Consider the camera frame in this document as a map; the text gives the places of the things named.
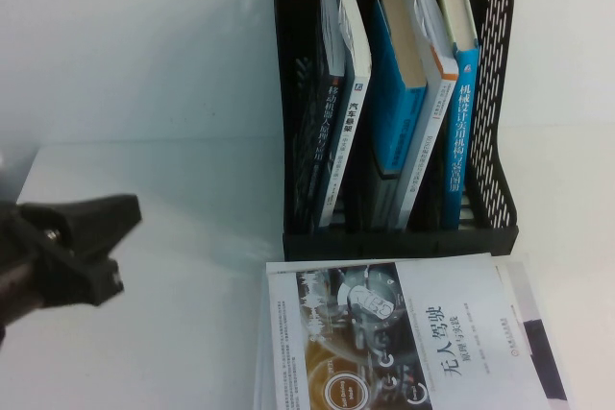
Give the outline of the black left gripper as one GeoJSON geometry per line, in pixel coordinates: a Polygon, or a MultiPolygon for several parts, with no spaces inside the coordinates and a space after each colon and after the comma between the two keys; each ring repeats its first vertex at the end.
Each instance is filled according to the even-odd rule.
{"type": "Polygon", "coordinates": [[[1,346],[10,325],[50,306],[100,306],[124,290],[110,252],[141,222],[134,194],[68,203],[1,202],[1,346]],[[20,234],[23,225],[52,243],[20,234]]]}

